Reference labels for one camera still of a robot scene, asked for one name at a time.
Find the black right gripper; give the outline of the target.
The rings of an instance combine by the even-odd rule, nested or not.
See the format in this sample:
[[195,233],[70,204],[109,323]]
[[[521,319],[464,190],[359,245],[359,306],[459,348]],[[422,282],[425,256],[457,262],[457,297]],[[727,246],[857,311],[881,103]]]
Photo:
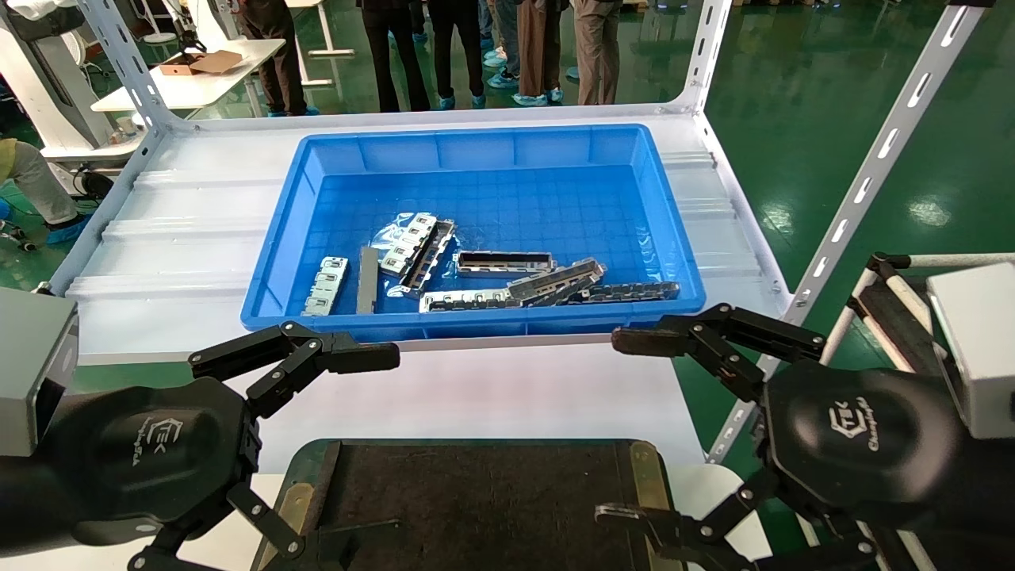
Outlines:
[[[759,469],[695,519],[678,511],[599,504],[595,520],[645,536],[653,552],[703,570],[863,570],[877,546],[842,536],[750,561],[726,539],[793,481],[852,520],[927,538],[1005,549],[1013,568],[1013,440],[977,439],[946,380],[893,369],[831,369],[817,361],[825,336],[746,308],[718,304],[653,328],[617,328],[620,354],[695,360],[734,397],[761,401],[775,469]],[[764,387],[765,373],[739,348],[795,362]]]

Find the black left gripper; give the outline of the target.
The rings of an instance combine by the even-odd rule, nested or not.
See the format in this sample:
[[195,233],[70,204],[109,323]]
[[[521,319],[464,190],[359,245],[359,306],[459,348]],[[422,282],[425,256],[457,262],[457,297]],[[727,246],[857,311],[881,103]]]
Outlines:
[[[402,528],[388,519],[299,536],[247,485],[262,447],[257,418],[322,373],[398,368],[396,344],[284,322],[196,351],[189,364],[200,379],[180,387],[63,398],[33,454],[2,459],[2,548],[112,546],[159,532],[130,570],[210,570],[178,550],[235,509],[276,549],[265,570],[348,570],[367,539]],[[247,399],[218,382],[264,366]]]

